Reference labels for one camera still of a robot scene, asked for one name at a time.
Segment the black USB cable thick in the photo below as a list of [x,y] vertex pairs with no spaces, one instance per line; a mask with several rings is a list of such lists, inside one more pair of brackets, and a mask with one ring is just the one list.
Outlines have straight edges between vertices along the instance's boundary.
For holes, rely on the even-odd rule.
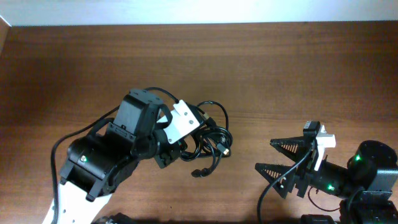
[[181,159],[190,162],[199,158],[211,157],[212,162],[209,167],[196,169],[191,175],[195,178],[207,177],[218,167],[223,157],[231,156],[231,146],[233,135],[227,127],[208,126],[195,131],[190,135],[195,143],[193,152],[183,151]]

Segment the black USB cable thin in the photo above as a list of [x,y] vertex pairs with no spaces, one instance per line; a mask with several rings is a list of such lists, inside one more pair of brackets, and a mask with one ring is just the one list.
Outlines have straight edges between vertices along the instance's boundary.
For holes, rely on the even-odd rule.
[[[204,105],[217,106],[224,115],[224,125],[219,125],[211,116],[207,115],[201,107]],[[203,115],[204,127],[200,128],[195,137],[199,141],[200,157],[215,155],[217,157],[230,157],[233,135],[229,131],[229,116],[225,107],[216,101],[207,100],[197,104],[197,110]]]

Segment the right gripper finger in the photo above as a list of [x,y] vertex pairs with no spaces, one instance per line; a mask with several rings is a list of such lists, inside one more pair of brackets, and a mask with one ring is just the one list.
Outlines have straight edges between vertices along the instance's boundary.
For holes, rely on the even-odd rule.
[[294,175],[298,166],[298,163],[292,166],[256,163],[255,170],[269,182],[259,199],[263,199],[271,188],[275,189],[281,198],[286,198],[287,194],[292,191]]
[[294,162],[298,162],[306,155],[310,143],[311,138],[305,136],[270,140],[272,147]]

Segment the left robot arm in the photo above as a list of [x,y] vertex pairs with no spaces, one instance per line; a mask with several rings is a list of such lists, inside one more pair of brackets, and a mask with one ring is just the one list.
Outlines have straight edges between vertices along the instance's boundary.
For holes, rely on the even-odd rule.
[[120,105],[53,146],[53,202],[44,223],[91,223],[140,161],[165,168],[187,148],[199,122],[183,100],[172,110],[151,88],[132,89]]

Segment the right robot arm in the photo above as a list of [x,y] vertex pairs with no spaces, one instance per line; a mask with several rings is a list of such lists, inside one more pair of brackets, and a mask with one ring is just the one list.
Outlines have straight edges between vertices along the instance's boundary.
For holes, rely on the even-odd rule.
[[302,136],[271,139],[270,145],[293,161],[291,166],[257,163],[255,169],[268,181],[257,203],[257,220],[262,219],[262,202],[270,189],[282,197],[297,189],[299,197],[312,190],[341,199],[337,211],[340,223],[397,223],[397,207],[390,200],[397,182],[397,153],[380,141],[363,141],[341,167],[327,160],[325,151],[336,146],[335,135],[319,121],[308,121]]

